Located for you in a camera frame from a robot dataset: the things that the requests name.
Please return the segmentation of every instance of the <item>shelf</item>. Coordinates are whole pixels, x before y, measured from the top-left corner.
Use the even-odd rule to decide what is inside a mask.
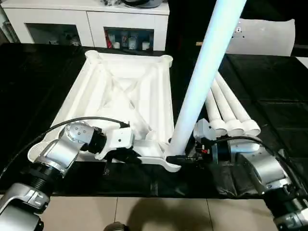
[[[152,9],[130,8],[123,3],[117,6],[105,6],[100,0],[7,0],[1,5],[3,8],[57,9],[169,15],[169,6],[167,2],[163,2],[160,6]]]

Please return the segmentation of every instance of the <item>white 3d-printed part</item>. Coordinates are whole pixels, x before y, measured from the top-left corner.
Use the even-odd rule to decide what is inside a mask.
[[[169,76],[172,57],[87,51],[86,58],[52,126],[82,116],[103,116],[129,122],[135,140],[146,140],[149,133],[151,135],[148,137],[155,138],[134,144],[135,149],[141,151],[142,157],[139,158],[142,162],[160,164],[171,172],[178,171],[180,166],[166,162],[164,149],[161,148],[165,147],[164,144],[168,143],[174,131]],[[119,128],[117,123],[109,121],[86,122],[102,128],[103,132]],[[51,131],[42,142],[57,139],[62,129],[63,127]],[[147,147],[159,152],[150,151],[149,153],[153,153],[151,157],[146,152]],[[28,159],[33,162],[38,155],[39,152],[32,148],[28,152]],[[77,160],[97,161],[93,154],[87,152],[80,152]]]

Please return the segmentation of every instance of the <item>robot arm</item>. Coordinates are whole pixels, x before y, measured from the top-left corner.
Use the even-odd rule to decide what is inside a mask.
[[[122,138],[124,145],[131,146],[131,129],[114,129],[114,132],[117,131],[123,131],[118,133],[125,135]],[[54,187],[65,177],[79,151],[101,154],[123,147],[118,143],[118,136],[110,132],[106,134],[100,128],[93,128],[84,122],[66,125],[59,139],[50,142],[36,158],[26,172],[25,179],[14,183],[1,198],[0,230],[43,230],[43,222],[37,214],[42,214],[47,208]]]
[[[168,156],[168,162],[202,165],[236,161],[244,166],[258,194],[263,196],[279,230],[297,231],[308,227],[308,202],[307,197],[302,196],[307,195],[306,192],[295,188],[296,179],[292,173],[288,174],[265,147],[247,139],[215,142],[215,132],[205,119],[198,121],[193,134],[196,139],[194,156]]]

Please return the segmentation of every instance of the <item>white pipe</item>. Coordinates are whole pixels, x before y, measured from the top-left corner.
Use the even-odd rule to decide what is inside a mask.
[[[246,0],[217,0],[165,156],[182,155]]]
[[[216,80],[213,81],[212,92],[221,113],[223,120],[226,123],[229,136],[241,136],[244,134],[242,123],[236,119],[232,109],[230,108],[227,99],[223,95]]]
[[[245,130],[245,135],[257,136],[258,134],[260,134],[260,127],[254,120],[250,118],[247,111],[244,109],[242,104],[239,102],[239,100],[219,72],[217,72],[216,81],[225,98],[227,99],[233,113],[235,114],[235,117],[242,122],[243,128]]]
[[[226,123],[221,119],[217,104],[215,102],[212,90],[208,91],[205,101],[205,107],[210,125],[215,130],[216,137],[227,135]]]

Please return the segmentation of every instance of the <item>black table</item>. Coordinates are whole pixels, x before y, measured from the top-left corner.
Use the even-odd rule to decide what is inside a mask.
[[[0,170],[23,145],[52,123],[90,48],[5,44],[0,47],[1,141]],[[97,49],[99,52],[143,52]],[[176,122],[195,64],[193,57],[176,56],[170,70]],[[307,174],[308,70],[296,59],[277,56],[226,55],[222,76],[261,127],[259,137],[278,150],[284,148],[299,170]],[[205,109],[200,118],[206,118]],[[26,152],[0,181],[0,193],[29,165]],[[55,195],[109,195],[185,198],[251,198],[253,186],[241,166],[182,167],[169,173],[161,166],[77,162]]]

